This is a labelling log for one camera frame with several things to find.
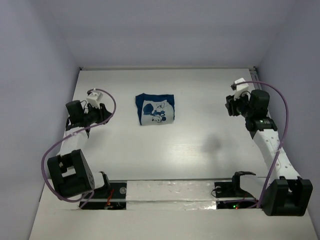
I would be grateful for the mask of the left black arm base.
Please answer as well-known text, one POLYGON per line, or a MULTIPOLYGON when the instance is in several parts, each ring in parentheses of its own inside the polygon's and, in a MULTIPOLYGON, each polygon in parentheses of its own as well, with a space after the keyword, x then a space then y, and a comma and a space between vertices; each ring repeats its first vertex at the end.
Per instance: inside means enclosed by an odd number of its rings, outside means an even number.
POLYGON ((93 197, 82 206, 90 194, 80 203, 79 207, 83 210, 125 210, 127 208, 127 182, 111 181, 110 187, 106 185, 96 188, 93 197))

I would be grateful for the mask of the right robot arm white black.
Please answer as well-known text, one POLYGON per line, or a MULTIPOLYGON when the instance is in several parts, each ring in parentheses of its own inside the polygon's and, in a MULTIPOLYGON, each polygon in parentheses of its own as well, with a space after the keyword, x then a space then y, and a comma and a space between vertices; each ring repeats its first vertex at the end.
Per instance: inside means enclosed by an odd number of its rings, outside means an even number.
POLYGON ((270 95, 255 89, 226 97, 225 107, 232 117, 242 116, 245 127, 258 146, 268 173, 257 207, 267 216, 302 217, 313 191, 309 179, 304 179, 292 166, 284 151, 275 122, 268 116, 270 95))

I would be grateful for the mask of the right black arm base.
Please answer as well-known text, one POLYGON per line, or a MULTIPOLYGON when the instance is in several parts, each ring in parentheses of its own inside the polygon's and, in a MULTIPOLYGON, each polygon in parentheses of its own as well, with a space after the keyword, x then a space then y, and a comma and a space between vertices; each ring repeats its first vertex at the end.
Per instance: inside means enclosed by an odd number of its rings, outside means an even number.
POLYGON ((239 187, 234 187, 231 181, 216 181, 210 194, 215 198, 218 210, 251 209, 258 203, 256 197, 239 187))

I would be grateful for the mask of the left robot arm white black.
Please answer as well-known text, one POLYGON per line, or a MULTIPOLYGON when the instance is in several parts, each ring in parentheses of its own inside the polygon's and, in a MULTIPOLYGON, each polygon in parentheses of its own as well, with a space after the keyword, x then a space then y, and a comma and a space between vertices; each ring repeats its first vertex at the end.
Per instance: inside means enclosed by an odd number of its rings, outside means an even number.
POLYGON ((75 100, 65 106, 69 114, 65 135, 69 138, 61 143, 60 152, 47 160, 54 191, 64 199, 91 191, 104 198, 110 194, 111 185, 104 180, 95 183, 82 147, 89 139, 91 127, 106 124, 112 113, 103 103, 96 106, 88 103, 85 109, 79 100, 75 100))

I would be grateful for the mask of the blue t shirt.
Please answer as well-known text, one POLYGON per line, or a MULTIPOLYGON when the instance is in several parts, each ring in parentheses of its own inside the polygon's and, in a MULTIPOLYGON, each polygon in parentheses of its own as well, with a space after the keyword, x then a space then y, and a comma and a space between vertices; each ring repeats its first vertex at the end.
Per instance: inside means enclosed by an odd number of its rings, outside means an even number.
POLYGON ((172 124, 175 120, 173 94, 146 94, 135 96, 137 115, 141 126, 172 124))

